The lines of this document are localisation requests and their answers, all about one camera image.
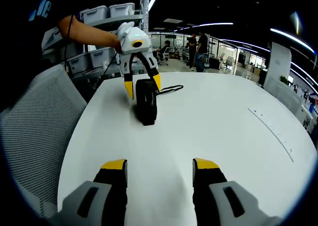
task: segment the plastic storage bin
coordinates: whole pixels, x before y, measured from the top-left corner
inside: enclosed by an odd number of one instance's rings
[[[110,17],[128,16],[135,14],[135,4],[132,2],[109,7]]]
[[[89,63],[88,53],[83,53],[78,56],[74,56],[67,60],[69,67],[73,74],[83,72],[87,69],[90,69],[91,65]]]
[[[98,50],[90,51],[89,54],[93,67],[97,68],[103,66],[104,61],[107,62],[107,65],[110,65],[110,62],[115,55],[115,50],[110,47],[105,47]]]
[[[109,11],[106,6],[98,6],[93,9],[86,9],[80,12],[81,18],[85,24],[103,20],[109,17]]]
[[[60,30],[57,27],[55,27],[54,29],[55,30],[52,32],[50,38],[48,38],[44,47],[50,46],[53,44],[54,41],[62,39],[62,35],[60,34]]]

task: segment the metal shelf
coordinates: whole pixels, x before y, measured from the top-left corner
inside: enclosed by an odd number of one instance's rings
[[[146,70],[144,65],[140,61],[133,63],[131,69],[132,69],[132,71]],[[75,74],[74,77],[72,78],[72,81],[78,81],[78,80],[83,80],[83,79],[87,79],[87,78],[99,77],[99,76],[103,75],[104,72],[105,72],[105,69],[103,67],[94,68],[90,72],[87,72],[86,74],[83,74],[83,73]],[[112,63],[109,66],[109,68],[105,74],[109,75],[109,74],[115,74],[115,73],[120,73],[120,67],[118,64]]]
[[[133,21],[135,26],[138,26],[140,21],[143,19],[142,15],[128,15],[106,18],[100,21],[89,23],[88,25],[96,27],[104,31],[114,31],[124,22]]]
[[[103,31],[114,31],[124,22],[133,21],[135,26],[138,26],[141,20],[143,19],[143,15],[129,15],[129,16],[119,16],[119,17],[111,17],[106,18],[100,21],[96,21],[93,23],[89,23],[88,25],[101,29]],[[62,48],[66,44],[66,41],[62,38],[61,34],[57,34],[52,42],[46,44],[42,51],[53,49],[53,48]]]

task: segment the black shirt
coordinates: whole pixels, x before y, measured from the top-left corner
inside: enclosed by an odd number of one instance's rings
[[[205,34],[201,35],[201,37],[199,39],[199,43],[201,43],[201,46],[200,46],[198,52],[201,54],[207,53],[207,51],[208,51],[208,37]]]
[[[189,45],[189,52],[195,52],[195,50],[196,50],[196,45],[197,45],[197,40],[196,40],[195,38],[193,38],[193,37],[190,37],[190,38],[189,38],[189,43],[190,43],[190,44],[195,44],[194,46],[190,46],[190,45]]]
[[[170,48],[169,45],[165,45],[162,49],[159,50],[159,52],[163,54],[168,47]]]
[[[44,33],[57,26],[58,21],[73,14],[72,0],[7,0],[19,8],[8,14],[7,59],[2,81],[0,111],[11,106],[23,94],[32,79],[43,71],[42,57]]]

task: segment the white table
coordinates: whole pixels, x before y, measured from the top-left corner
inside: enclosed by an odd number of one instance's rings
[[[147,75],[135,75],[134,82]],[[103,82],[83,112],[66,151],[58,190],[63,199],[93,180],[107,161],[128,160],[128,226],[195,225],[192,159],[213,160],[269,216],[284,217],[304,191],[317,160],[297,118],[277,99],[240,76],[162,73],[162,87],[184,89],[157,98],[155,125],[132,111],[123,79]],[[247,107],[257,108],[294,150],[282,145]]]

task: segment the gray mesh chair back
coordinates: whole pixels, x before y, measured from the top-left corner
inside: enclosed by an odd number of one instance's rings
[[[57,65],[36,76],[16,104],[0,115],[9,169],[40,216],[57,212],[65,151],[86,105],[63,66]]]

